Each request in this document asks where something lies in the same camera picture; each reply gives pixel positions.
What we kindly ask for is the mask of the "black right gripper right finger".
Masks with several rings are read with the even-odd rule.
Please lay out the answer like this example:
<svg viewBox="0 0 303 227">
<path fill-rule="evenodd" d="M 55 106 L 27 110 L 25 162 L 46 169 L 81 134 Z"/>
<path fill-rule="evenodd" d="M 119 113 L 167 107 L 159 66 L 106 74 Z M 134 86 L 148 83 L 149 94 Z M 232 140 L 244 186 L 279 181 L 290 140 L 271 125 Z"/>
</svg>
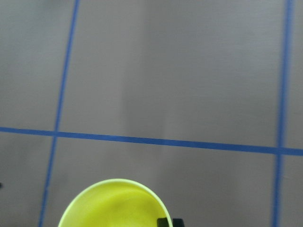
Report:
<svg viewBox="0 0 303 227">
<path fill-rule="evenodd" d="M 172 220 L 173 227 L 184 227 L 184 221 L 181 218 L 174 218 Z"/>
</svg>

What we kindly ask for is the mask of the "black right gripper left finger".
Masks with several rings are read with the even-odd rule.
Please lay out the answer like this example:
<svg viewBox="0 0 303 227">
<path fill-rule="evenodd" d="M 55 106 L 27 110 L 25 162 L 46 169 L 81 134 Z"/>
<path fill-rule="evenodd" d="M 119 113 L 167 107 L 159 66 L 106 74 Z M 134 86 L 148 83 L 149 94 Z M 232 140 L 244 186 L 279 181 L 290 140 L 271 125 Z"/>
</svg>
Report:
<svg viewBox="0 0 303 227">
<path fill-rule="evenodd" d="M 167 218 L 158 218 L 157 227 L 169 227 L 168 219 Z"/>
</svg>

